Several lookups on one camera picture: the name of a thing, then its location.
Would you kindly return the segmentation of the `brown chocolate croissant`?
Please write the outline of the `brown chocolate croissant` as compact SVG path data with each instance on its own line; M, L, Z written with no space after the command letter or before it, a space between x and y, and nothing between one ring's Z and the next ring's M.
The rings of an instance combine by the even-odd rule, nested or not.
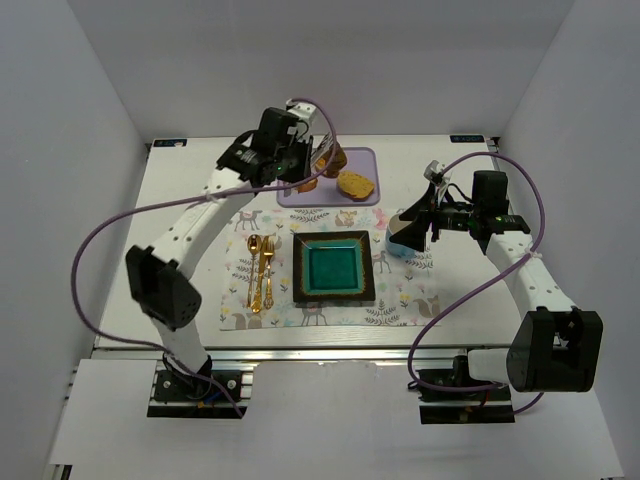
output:
M347 165L348 159L346 153L339 143L335 147L335 155L333 160L329 162L332 147L329 147L325 154L318 160L316 166L319 170L323 170L323 176L326 178L337 178L340 171Z

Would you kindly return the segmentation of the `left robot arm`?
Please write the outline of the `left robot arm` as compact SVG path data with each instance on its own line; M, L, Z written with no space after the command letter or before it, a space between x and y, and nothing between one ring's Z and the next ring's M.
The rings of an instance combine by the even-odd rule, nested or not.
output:
M309 128L317 113L307 102L265 109L258 128L239 135L219 157L204 185L204 200L187 208L151 245L126 253L131 296L160 335L167 370L192 399L208 396L213 387L208 381L212 361L195 324L202 297L190 279L213 240L257 189L309 177Z

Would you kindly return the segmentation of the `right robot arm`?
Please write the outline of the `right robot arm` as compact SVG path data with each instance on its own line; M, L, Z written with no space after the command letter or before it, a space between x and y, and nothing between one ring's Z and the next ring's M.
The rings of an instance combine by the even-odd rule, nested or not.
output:
M438 390L475 392L509 385L518 392L587 392L594 383L603 322L580 309L557 285L534 253L526 221L509 212L505 173L477 171L472 196L453 199L437 164L425 171L429 187L399 214L393 243L423 251L443 230L468 233L499 270L522 318L507 348L472 349L454 363L451 380Z

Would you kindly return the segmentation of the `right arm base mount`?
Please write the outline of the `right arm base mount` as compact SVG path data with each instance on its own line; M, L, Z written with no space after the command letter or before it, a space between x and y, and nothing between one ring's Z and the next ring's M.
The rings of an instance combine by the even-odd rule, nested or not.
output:
M489 425L515 422L508 387L480 390L490 382L474 380L465 355L456 355L440 365L416 369L422 382L436 386L426 388L415 382L422 425Z

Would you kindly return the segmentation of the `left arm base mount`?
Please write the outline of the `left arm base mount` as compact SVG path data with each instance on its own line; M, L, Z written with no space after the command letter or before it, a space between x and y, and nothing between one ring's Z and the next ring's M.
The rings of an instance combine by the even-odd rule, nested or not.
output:
M251 395L252 373L233 366L216 367L212 361L199 371L210 374L222 386L244 414ZM157 363L147 406L148 418L235 419L240 416L224 392L217 386L193 378L162 357Z

